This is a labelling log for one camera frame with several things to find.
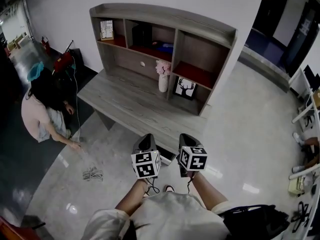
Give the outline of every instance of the red fire extinguisher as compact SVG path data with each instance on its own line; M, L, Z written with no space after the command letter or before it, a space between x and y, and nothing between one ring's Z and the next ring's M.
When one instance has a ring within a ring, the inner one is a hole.
M46 54L50 55L50 45L47 38L42 37L41 43L45 49Z

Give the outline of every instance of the gray pants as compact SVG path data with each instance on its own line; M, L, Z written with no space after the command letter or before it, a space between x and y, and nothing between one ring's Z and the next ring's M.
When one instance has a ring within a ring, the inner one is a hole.
M46 109L46 111L48 112L50 121L53 124L55 131L58 134L67 138L68 137L67 136L67 129L66 129L66 124L65 124L65 120L64 120L64 115L62 114L62 112L56 111L56 110L52 109L51 107L48 107ZM42 123L40 123L39 124L38 142L43 142L49 138L50 138L50 133L47 131L45 126Z

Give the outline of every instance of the black cable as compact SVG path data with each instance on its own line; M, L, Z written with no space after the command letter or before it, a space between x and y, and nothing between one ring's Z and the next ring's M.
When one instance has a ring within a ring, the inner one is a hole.
M187 185L186 185L187 188L188 188L188 194L190 193L189 185L190 185L190 183L194 180L194 178L196 177L196 174L197 174L197 171L193 171L193 172L192 172L191 178L190 178L189 182L188 182Z
M160 189L159 188L157 188L154 184L155 184L155 178L153 178L153 180L152 180L152 183L146 178L145 179L147 182L149 182L149 184L151 185L151 186L149 186L148 187L148 190L145 192L145 194L148 194L148 192L149 192L149 190L150 189L153 189L153 191L156 193L156 194L158 194L159 192L160 192Z

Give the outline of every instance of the pink flower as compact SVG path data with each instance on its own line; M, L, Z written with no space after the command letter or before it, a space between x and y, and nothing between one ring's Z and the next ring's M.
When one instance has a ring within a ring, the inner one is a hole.
M171 65L163 60L156 60L156 72L159 75L169 76L171 72Z

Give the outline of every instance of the white t-shirt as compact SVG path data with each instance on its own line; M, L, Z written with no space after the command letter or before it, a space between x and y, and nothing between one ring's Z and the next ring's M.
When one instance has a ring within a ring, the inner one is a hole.
M144 198L131 217L117 209L96 211L81 240L121 240L130 220L137 240L224 240L229 231L217 214L229 209L228 202L209 211L193 195L159 193Z
M39 124L48 124L50 117L45 105L34 95L28 96L29 90L23 97L21 104L21 116L25 128L37 141L39 140Z

